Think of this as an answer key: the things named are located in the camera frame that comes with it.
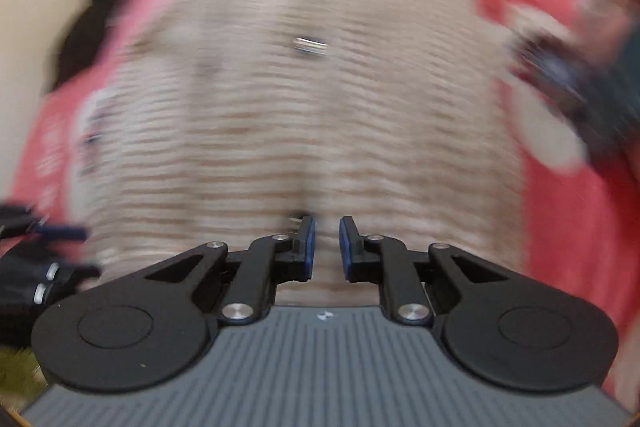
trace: metal button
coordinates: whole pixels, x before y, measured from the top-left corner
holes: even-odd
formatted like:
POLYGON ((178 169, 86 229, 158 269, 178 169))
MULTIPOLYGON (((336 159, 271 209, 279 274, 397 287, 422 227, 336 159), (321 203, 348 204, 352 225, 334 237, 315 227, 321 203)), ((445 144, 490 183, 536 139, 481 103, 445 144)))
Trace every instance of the metal button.
POLYGON ((293 39, 293 47, 302 54, 324 57, 328 46, 322 41, 296 37, 293 39))

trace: blue gripper pad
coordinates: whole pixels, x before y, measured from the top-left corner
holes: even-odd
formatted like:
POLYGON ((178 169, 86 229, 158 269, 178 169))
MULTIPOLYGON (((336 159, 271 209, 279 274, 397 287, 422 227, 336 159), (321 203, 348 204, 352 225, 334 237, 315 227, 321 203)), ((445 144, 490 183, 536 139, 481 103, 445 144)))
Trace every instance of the blue gripper pad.
POLYGON ((77 241, 84 243, 89 238, 89 231, 85 227, 71 227, 68 225, 36 225, 33 232, 40 234, 47 241, 77 241))
POLYGON ((305 277, 311 279, 314 269, 314 254, 316 253, 316 220, 313 219, 306 231, 305 239, 305 277))
POLYGON ((221 331, 190 369, 128 394, 52 386, 33 427, 625 427, 596 387, 514 393, 460 369, 428 328, 380 308, 274 307, 221 331))
POLYGON ((344 278, 350 280, 351 264, 353 264, 353 253, 351 252, 351 244, 347 234, 347 225, 344 218, 340 220, 340 255, 342 256, 342 271, 344 278))

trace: striped sweater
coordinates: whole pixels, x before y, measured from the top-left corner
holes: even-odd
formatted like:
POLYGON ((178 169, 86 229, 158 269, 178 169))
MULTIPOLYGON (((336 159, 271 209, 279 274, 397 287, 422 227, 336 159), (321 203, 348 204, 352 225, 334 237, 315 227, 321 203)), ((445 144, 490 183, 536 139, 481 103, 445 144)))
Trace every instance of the striped sweater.
POLYGON ((213 239, 244 249, 300 212, 318 220, 314 278, 281 303, 377 301, 343 281, 346 214, 517 269, 505 60, 472 0, 177 0, 124 53, 93 174, 105 279, 213 239))

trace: small logo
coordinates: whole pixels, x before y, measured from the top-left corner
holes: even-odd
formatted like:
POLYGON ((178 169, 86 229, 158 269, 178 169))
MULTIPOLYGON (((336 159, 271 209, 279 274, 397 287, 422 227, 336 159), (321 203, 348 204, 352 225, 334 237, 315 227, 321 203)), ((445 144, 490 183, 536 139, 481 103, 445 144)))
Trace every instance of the small logo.
POLYGON ((332 318, 334 318, 334 314, 332 314, 332 312, 322 312, 318 314, 318 318, 322 322, 327 322, 327 321, 330 321, 332 318))

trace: gray gripper base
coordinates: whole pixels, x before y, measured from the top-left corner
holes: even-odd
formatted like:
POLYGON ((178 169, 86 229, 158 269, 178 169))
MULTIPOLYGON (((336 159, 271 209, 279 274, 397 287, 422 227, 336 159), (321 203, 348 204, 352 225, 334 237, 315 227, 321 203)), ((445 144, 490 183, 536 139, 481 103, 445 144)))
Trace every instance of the gray gripper base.
POLYGON ((113 396, 54 386, 24 417, 33 427, 623 427, 630 419, 596 388, 545 397, 485 385, 428 330, 393 324, 378 308, 283 307, 226 328, 172 381, 113 396))

